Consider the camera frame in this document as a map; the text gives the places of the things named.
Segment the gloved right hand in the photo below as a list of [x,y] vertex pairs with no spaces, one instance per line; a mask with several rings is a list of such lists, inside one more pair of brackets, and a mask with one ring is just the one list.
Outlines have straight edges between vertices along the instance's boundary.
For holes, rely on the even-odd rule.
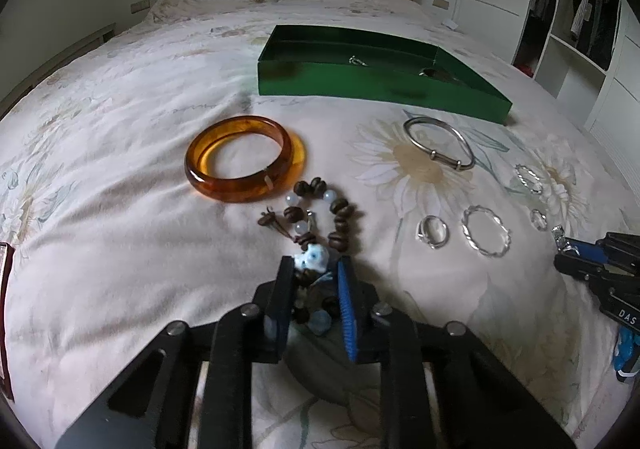
[[626,382],[639,375],[640,337],[625,327],[620,327],[613,355],[613,368],[617,380]]

